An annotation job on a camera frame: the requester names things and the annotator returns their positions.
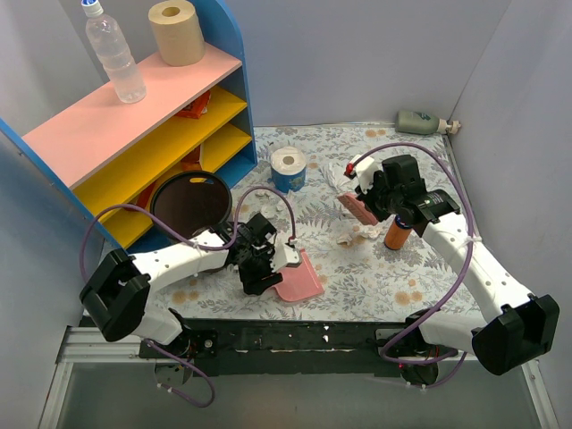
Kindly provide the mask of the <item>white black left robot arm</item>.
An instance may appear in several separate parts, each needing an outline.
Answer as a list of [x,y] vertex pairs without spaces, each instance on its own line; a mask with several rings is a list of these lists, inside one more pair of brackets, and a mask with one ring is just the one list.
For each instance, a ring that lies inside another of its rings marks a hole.
[[109,252],[80,293],[80,301],[108,342],[129,335],[159,344],[173,358],[190,345],[183,318],[156,302],[164,288],[199,273],[237,269],[243,290],[260,295],[282,281],[281,269],[300,262],[290,243],[281,243],[261,214],[247,223],[219,223],[193,237],[159,250]]

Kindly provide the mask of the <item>pink hand brush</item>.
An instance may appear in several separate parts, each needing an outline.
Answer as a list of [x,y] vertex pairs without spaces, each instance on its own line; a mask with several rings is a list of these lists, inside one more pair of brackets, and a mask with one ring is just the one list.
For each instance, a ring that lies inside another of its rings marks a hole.
[[363,225],[375,226],[378,224],[377,218],[362,201],[359,201],[354,194],[344,193],[337,197],[338,201]]

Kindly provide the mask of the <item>pink dustpan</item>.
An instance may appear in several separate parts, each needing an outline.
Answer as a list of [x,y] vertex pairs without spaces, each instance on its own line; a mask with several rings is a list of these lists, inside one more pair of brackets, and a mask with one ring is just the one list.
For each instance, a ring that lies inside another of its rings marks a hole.
[[287,303],[297,303],[324,293],[324,286],[304,249],[300,256],[301,264],[282,268],[282,281],[273,286],[279,299]]

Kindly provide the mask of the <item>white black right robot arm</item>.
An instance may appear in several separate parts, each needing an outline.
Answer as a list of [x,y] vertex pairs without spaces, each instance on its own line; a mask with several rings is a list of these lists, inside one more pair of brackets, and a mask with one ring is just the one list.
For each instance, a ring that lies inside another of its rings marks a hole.
[[435,345],[476,356],[491,374],[502,375],[551,350],[559,305],[536,296],[516,280],[476,237],[469,212],[444,190],[429,190],[413,156],[394,156],[377,164],[356,157],[347,172],[358,179],[357,198],[378,220],[395,215],[433,248],[458,275],[481,315],[461,317],[439,307],[412,315],[407,328],[383,346],[392,362],[404,348],[424,355]]

